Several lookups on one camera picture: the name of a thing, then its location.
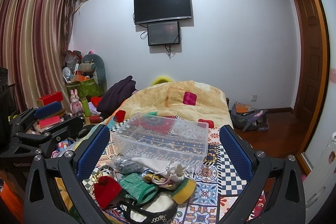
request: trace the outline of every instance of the transparent plastic box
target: transparent plastic box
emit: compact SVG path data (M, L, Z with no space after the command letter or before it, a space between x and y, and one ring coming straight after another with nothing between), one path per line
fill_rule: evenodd
M206 122L135 114L113 133L118 154L174 160L198 171L208 151Z

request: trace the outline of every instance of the magenta square patch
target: magenta square patch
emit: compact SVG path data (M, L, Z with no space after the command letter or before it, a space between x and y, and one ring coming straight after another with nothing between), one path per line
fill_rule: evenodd
M197 95L191 92L186 91L183 96L183 103L185 105L196 105Z

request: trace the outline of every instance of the blue textured pad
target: blue textured pad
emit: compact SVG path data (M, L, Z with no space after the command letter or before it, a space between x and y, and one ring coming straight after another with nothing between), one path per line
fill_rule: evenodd
M249 182L253 177L252 163L225 126L219 131L219 139L239 177Z
M109 141L110 130L104 126L78 161L77 178L79 180L90 177Z
M50 116L51 114L59 112L62 109L63 107L60 102L53 102L49 105L38 108L34 113L34 118L41 120L44 119L45 117Z

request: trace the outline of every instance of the beige fleece blanket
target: beige fleece blanket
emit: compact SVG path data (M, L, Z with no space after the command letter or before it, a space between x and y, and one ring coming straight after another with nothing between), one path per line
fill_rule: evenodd
M194 122L212 120L215 127L232 126L224 92L195 81L150 86L125 100L118 110L125 110L125 119L137 112L157 112L158 116L177 115Z

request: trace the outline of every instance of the bed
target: bed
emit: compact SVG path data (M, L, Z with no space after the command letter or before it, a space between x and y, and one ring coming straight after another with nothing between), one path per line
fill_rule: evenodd
M217 223L241 194L246 181L236 173L219 140L220 127L226 124L232 126L226 97L221 90L208 84L195 81L162 83L141 90L127 99L111 117L103 122L110 128L111 139L92 176L84 180L83 185L90 191L99 168L116 155L113 132L137 112L209 124L208 154L204 158L200 171L194 173L194 179L197 182L195 192L186 203L179 205L171 223ZM123 122L118 123L116 121L120 119L120 115ZM116 179L121 178L121 175L115 171L113 175ZM59 187L71 212L72 204L62 191L65 189L62 189L61 182ZM128 224L129 222L115 207L117 201L116 198L104 213L113 223ZM264 203L265 196L262 194L249 219L259 215Z

